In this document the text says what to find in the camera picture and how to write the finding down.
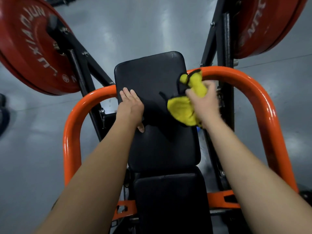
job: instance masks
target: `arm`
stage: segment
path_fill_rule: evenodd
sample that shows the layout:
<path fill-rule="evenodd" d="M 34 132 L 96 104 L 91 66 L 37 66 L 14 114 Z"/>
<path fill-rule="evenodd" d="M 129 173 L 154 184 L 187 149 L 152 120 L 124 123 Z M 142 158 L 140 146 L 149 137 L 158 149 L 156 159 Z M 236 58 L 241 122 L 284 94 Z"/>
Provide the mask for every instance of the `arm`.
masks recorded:
<path fill-rule="evenodd" d="M 219 114 L 216 86 L 204 98 L 188 90 L 207 129 L 244 217 L 255 234 L 310 233 L 312 208 L 236 137 Z"/>
<path fill-rule="evenodd" d="M 65 187 L 36 234 L 108 233 L 144 111 L 133 90 L 124 88 L 120 95 L 123 102 L 114 125 Z"/>

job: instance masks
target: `forearm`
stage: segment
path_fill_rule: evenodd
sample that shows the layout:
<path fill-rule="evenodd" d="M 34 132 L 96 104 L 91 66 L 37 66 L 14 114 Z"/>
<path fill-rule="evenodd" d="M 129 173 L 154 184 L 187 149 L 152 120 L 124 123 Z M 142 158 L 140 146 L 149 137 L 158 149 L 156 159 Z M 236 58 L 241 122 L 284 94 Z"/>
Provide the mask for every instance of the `forearm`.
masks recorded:
<path fill-rule="evenodd" d="M 108 232 L 134 133 L 135 125 L 114 123 L 64 189 L 37 233 Z"/>
<path fill-rule="evenodd" d="M 204 123 L 253 233 L 309 232 L 312 208 L 255 157 L 221 118 Z"/>

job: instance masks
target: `black padded backrest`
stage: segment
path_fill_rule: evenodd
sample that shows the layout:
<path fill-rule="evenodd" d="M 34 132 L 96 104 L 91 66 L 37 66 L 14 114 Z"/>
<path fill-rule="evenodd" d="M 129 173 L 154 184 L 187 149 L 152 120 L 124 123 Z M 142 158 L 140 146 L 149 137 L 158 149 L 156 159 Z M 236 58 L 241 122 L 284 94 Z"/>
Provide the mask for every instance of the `black padded backrest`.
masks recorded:
<path fill-rule="evenodd" d="M 185 169 L 200 162 L 196 128 L 183 127 L 173 120 L 159 95 L 160 91 L 168 97 L 177 95 L 177 79 L 185 72 L 184 58 L 179 52 L 143 57 L 115 67 L 118 103 L 122 101 L 119 91 L 127 87 L 144 99 L 145 108 L 170 118 L 161 126 L 147 125 L 145 133 L 136 131 L 128 161 L 132 171 Z"/>
<path fill-rule="evenodd" d="M 138 178 L 134 191 L 142 234 L 213 233 L 205 181 L 197 167 Z"/>

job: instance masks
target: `left hand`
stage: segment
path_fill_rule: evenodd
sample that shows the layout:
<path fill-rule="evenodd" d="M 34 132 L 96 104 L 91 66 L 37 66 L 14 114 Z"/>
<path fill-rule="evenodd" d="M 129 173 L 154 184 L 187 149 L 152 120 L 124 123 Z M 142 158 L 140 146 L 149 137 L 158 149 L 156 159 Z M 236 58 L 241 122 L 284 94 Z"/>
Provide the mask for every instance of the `left hand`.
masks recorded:
<path fill-rule="evenodd" d="M 119 104 L 116 114 L 116 120 L 128 120 L 135 127 L 138 127 L 140 132 L 144 132 L 145 128 L 142 124 L 144 105 L 135 93 L 134 90 L 123 88 L 120 91 L 122 102 Z"/>

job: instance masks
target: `black seat cushion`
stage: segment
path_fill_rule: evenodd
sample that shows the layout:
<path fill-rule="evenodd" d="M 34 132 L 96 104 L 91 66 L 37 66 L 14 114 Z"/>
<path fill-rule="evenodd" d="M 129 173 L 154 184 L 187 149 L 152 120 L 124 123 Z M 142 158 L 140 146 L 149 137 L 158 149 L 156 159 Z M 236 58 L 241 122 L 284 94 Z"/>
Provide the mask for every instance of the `black seat cushion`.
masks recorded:
<path fill-rule="evenodd" d="M 128 164 L 134 172 L 185 169 L 200 162 L 196 128 L 175 121 L 159 95 L 177 95 L 177 78 L 185 72 L 179 52 L 143 57 L 115 67 L 118 103 L 123 87 L 133 89 L 144 103 L 144 119 L 148 121 L 145 133 L 136 131 L 131 146 Z"/>
<path fill-rule="evenodd" d="M 134 181 L 141 233 L 212 233 L 204 178 L 193 171 Z"/>

